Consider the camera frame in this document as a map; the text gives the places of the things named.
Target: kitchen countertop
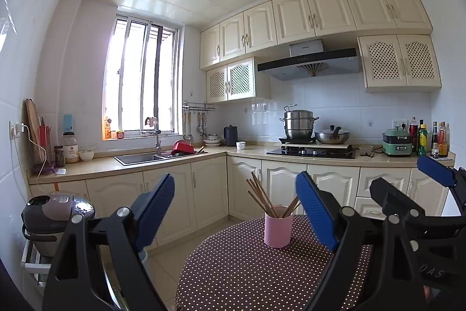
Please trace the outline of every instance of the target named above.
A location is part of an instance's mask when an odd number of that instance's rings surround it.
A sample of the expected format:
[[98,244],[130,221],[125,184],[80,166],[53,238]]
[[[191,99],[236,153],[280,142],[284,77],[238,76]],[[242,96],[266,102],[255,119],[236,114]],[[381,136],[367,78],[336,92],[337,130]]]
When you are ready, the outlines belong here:
[[[170,158],[145,164],[134,164],[124,166],[113,157],[94,158],[92,161],[80,161],[75,164],[65,165],[65,175],[41,175],[37,180],[37,176],[29,176],[28,181],[31,185],[88,180],[90,178],[100,178],[112,175],[135,173],[137,171],[145,171],[152,169],[161,169],[173,165],[188,164],[191,162],[202,161],[207,158],[215,158],[221,156],[234,156],[257,158],[259,160],[291,162],[299,164],[314,164],[314,165],[335,165],[335,166],[355,166],[355,167],[379,167],[379,168],[414,168],[416,167],[417,156],[413,157],[388,157],[385,153],[377,154],[374,157],[363,157],[356,151],[355,159],[345,158],[318,158],[318,157],[293,157],[267,155],[266,153],[277,149],[277,146],[271,145],[248,145],[244,150],[238,150],[236,147],[216,147],[206,148],[207,153],[186,156],[178,158]],[[455,155],[448,153],[451,160],[440,161],[445,166],[454,166]]]

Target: window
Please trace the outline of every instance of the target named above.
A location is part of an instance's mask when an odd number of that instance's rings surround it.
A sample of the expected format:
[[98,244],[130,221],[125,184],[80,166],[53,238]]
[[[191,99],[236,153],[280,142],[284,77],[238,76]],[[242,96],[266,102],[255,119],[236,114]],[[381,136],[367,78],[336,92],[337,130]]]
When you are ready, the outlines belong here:
[[117,15],[105,68],[104,107],[112,131],[137,136],[154,127],[176,132],[178,31],[147,20]]

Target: stove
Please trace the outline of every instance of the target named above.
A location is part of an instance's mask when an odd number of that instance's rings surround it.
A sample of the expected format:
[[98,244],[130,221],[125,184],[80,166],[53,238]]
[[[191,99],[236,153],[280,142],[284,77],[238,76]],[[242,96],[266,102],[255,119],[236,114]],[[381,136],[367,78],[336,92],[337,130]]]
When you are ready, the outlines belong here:
[[317,144],[315,137],[306,141],[288,138],[279,140],[281,141],[281,148],[267,152],[267,154],[294,157],[356,158],[356,150],[353,149],[352,145],[342,144],[330,147],[325,144]]

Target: window frame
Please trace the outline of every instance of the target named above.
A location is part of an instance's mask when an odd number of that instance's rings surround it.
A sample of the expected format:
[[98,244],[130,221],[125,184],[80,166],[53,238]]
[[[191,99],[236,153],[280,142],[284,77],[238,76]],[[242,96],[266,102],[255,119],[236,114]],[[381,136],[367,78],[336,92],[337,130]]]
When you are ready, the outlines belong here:
[[153,133],[154,129],[144,129],[144,119],[145,116],[143,115],[143,102],[144,102],[144,78],[145,78],[145,65],[146,65],[146,55],[147,55],[147,46],[148,41],[150,38],[150,31],[151,27],[158,27],[158,36],[157,36],[157,49],[156,49],[156,60],[155,60],[155,80],[154,80],[154,115],[158,118],[158,76],[159,76],[159,64],[160,64],[160,44],[162,42],[163,31],[168,30],[173,33],[173,42],[172,42],[172,130],[161,131],[161,136],[171,136],[171,135],[179,135],[178,128],[179,128],[179,121],[178,121],[178,97],[179,97],[179,35],[180,29],[175,28],[173,26],[166,26],[163,23],[158,21],[144,19],[140,17],[135,17],[131,15],[125,15],[122,13],[116,14],[115,22],[113,25],[113,35],[115,34],[117,23],[119,20],[126,21],[126,31],[124,35],[124,42],[123,42],[123,49],[122,49],[122,56],[121,56],[121,64],[120,69],[118,70],[119,75],[119,87],[118,87],[118,129],[122,127],[122,111],[123,111],[123,98],[122,98],[122,90],[123,90],[123,75],[124,75],[124,53],[126,49],[126,42],[130,33],[131,23],[141,23],[145,25],[144,31],[144,44],[143,44],[143,53],[141,57],[141,93],[139,95],[140,101],[140,129],[139,130],[125,130],[124,134],[125,137],[138,137],[138,136],[145,136],[147,134]]

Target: green electric grill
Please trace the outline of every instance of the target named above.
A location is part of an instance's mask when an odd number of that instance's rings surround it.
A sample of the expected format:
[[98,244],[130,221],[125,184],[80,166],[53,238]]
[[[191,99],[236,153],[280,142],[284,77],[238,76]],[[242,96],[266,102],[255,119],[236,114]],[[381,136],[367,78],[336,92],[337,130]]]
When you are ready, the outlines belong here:
[[407,129],[388,129],[383,134],[382,150],[388,156],[409,156],[412,153],[411,136]]

